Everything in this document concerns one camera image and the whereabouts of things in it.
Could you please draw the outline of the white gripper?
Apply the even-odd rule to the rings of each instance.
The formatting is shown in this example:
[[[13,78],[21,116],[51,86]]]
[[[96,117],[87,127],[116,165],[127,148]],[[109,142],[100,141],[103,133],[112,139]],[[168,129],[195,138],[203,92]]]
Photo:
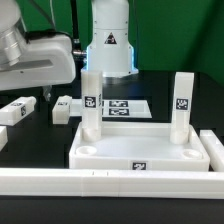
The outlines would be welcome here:
[[[56,35],[32,40],[18,63],[0,70],[0,91],[43,86],[49,102],[52,85],[71,83],[75,77],[71,40]]]

